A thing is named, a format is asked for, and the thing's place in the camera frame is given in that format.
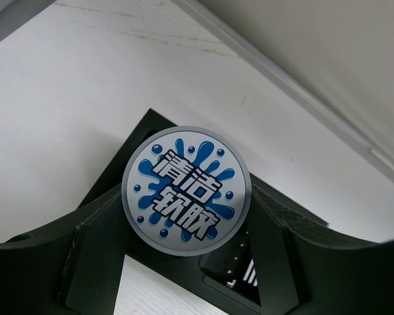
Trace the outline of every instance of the black plastic part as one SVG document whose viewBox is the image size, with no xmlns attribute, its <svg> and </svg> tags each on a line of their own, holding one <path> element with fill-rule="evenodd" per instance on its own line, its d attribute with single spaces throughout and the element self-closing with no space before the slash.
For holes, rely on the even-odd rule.
<svg viewBox="0 0 394 315">
<path fill-rule="evenodd" d="M 174 257 L 129 233 L 119 186 L 125 164 L 143 140 L 172 126 L 149 111 L 82 207 L 0 243 L 0 314 L 111 314 L 125 252 L 232 315 L 394 314 L 394 241 L 330 230 L 254 176 L 246 226 L 212 253 Z M 244 282 L 226 286 L 252 257 L 257 299 Z"/>
<path fill-rule="evenodd" d="M 120 188 L 0 243 L 0 314 L 114 312 L 128 233 Z"/>
</svg>

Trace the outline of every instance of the blue water droplet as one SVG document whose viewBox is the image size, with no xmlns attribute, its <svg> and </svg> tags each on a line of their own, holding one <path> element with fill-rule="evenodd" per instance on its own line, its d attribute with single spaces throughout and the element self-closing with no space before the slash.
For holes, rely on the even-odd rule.
<svg viewBox="0 0 394 315">
<path fill-rule="evenodd" d="M 181 239 L 183 242 L 187 243 L 191 240 L 192 234 L 187 230 L 181 230 Z"/>
<path fill-rule="evenodd" d="M 172 221 L 172 220 L 169 220 L 169 219 L 166 219 L 166 220 L 165 220 L 165 226 L 166 226 L 167 228 L 171 228 L 171 227 L 173 226 L 173 221 Z"/>
<path fill-rule="evenodd" d="M 222 196 L 222 193 L 221 193 L 221 191 L 220 190 L 218 190 L 218 191 L 216 191 L 216 194 L 211 198 L 211 200 L 210 201 L 212 201 L 212 200 L 216 200 L 216 199 L 220 199 L 221 198 L 221 196 Z"/>
<path fill-rule="evenodd" d="M 149 161 L 148 159 L 144 159 L 139 163 L 139 172 L 142 175 L 147 175 L 147 176 L 151 176 L 154 177 L 155 179 L 158 178 L 153 172 L 152 172 L 152 168 L 153 168 L 153 164 L 151 161 Z"/>
<path fill-rule="evenodd" d="M 210 141 L 204 141 L 198 147 L 197 156 L 192 164 L 194 166 L 200 166 L 213 152 L 215 145 Z"/>
<path fill-rule="evenodd" d="M 233 218 L 235 215 L 234 208 L 229 207 L 228 205 L 219 205 L 218 203 L 213 203 L 213 200 L 210 200 L 210 202 L 206 204 L 206 208 L 215 211 L 225 220 L 231 220 L 231 218 Z"/>
<path fill-rule="evenodd" d="M 234 197 L 234 193 L 233 192 L 227 192 L 225 195 L 225 198 L 228 200 L 231 200 Z"/>
<path fill-rule="evenodd" d="M 217 229 L 214 226 L 210 226 L 206 236 L 208 238 L 210 238 L 210 239 L 216 238 L 216 236 L 217 236 Z"/>
<path fill-rule="evenodd" d="M 221 162 L 215 160 L 210 163 L 209 167 L 204 172 L 207 174 L 210 174 L 211 172 L 216 171 L 220 165 L 221 165 Z"/>
<path fill-rule="evenodd" d="M 138 206 L 139 209 L 145 210 L 152 205 L 152 200 L 159 194 L 166 185 L 168 185 L 172 180 L 169 177 L 160 178 L 157 174 L 152 172 L 153 164 L 148 159 L 144 159 L 139 163 L 139 173 L 143 176 L 148 176 L 156 179 L 158 183 L 151 182 L 148 185 L 149 190 L 155 191 L 151 196 L 143 196 L 139 199 Z"/>
<path fill-rule="evenodd" d="M 161 214 L 159 212 L 153 212 L 151 214 L 151 216 L 149 217 L 150 225 L 158 224 L 161 218 L 162 218 L 162 216 L 161 216 Z"/>
<path fill-rule="evenodd" d="M 222 173 L 216 176 L 216 179 L 221 182 L 223 180 L 231 179 L 235 176 L 235 171 L 233 169 L 225 169 Z"/>
<path fill-rule="evenodd" d="M 152 152 L 155 153 L 155 154 L 161 153 L 162 150 L 163 150 L 163 148 L 162 148 L 162 146 L 161 146 L 160 144 L 155 144 L 155 145 L 152 147 Z"/>
<path fill-rule="evenodd" d="M 161 238 L 166 238 L 168 236 L 169 232 L 166 228 L 160 230 L 159 235 Z"/>
<path fill-rule="evenodd" d="M 175 147 L 177 148 L 177 153 L 179 156 L 182 158 L 184 157 L 184 141 L 179 138 L 177 141 L 175 141 Z"/>
</svg>

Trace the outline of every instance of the round label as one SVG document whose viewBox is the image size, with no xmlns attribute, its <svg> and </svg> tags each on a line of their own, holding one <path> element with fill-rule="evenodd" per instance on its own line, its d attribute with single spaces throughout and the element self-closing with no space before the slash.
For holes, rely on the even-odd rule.
<svg viewBox="0 0 394 315">
<path fill-rule="evenodd" d="M 244 222 L 250 174 L 223 137 L 174 127 L 137 148 L 121 196 L 130 225 L 147 244 L 171 255 L 202 255 L 226 243 Z"/>
</svg>

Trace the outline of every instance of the white surface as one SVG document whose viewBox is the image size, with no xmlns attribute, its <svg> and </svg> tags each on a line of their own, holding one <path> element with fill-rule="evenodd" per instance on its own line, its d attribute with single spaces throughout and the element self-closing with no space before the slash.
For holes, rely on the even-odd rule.
<svg viewBox="0 0 394 315">
<path fill-rule="evenodd" d="M 199 0 L 394 157 L 394 0 Z"/>
<path fill-rule="evenodd" d="M 191 292 L 125 256 L 114 315 L 174 314 L 226 315 Z"/>
<path fill-rule="evenodd" d="M 394 184 L 177 7 L 77 0 L 0 43 L 0 241 L 73 211 L 149 108 L 224 135 L 332 228 L 394 238 Z"/>
</svg>

